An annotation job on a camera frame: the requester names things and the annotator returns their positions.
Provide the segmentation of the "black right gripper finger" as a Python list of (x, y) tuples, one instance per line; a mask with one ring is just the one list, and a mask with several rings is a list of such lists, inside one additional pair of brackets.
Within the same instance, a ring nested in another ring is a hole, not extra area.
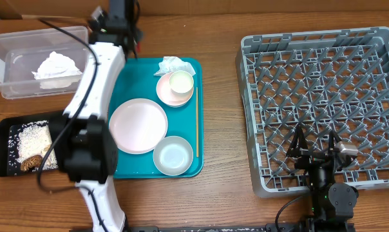
[(295, 127), (294, 137), (286, 152), (287, 157), (304, 157), (308, 155), (308, 146), (300, 124)]
[(341, 138), (335, 130), (329, 132), (328, 140), (328, 154), (333, 155), (334, 153), (341, 152)]

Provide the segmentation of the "large pink plate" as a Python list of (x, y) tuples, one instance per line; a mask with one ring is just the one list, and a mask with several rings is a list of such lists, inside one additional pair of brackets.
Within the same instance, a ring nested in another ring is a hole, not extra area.
[(119, 150), (147, 153), (166, 136), (168, 119), (163, 108), (149, 99), (131, 99), (111, 115), (109, 130)]

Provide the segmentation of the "white rice pile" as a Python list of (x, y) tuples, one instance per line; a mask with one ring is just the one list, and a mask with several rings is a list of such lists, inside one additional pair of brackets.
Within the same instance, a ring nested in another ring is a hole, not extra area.
[(52, 138), (49, 127), (29, 126), (19, 133), (19, 144), (17, 159), (20, 163), (34, 155), (41, 155), (43, 158), (52, 145)]

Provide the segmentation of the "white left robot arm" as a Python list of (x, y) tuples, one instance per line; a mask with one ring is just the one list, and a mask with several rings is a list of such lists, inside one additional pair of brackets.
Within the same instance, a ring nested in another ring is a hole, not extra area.
[(61, 116), (49, 121), (52, 145), (59, 171), (73, 183), (46, 187), (37, 172), (37, 184), (47, 193), (77, 189), (90, 212), (92, 231), (129, 231), (125, 212), (118, 202), (113, 176), (118, 148), (108, 126), (108, 110), (117, 78), (129, 53), (136, 53), (142, 32), (137, 23), (136, 0), (110, 1), (109, 10), (96, 8), (88, 19), (87, 42), (74, 36), (90, 54), (80, 84)]

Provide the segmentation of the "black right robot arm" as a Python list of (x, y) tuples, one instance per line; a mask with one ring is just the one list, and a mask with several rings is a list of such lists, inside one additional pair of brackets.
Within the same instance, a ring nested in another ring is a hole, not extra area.
[(286, 156), (296, 158), (294, 167), (308, 175), (313, 215), (298, 222), (294, 231), (356, 230), (348, 220), (354, 216), (359, 192), (353, 186), (336, 182), (335, 173), (353, 163), (358, 152), (354, 144), (344, 142), (334, 130), (329, 133), (325, 151), (311, 151), (301, 124), (295, 127)]

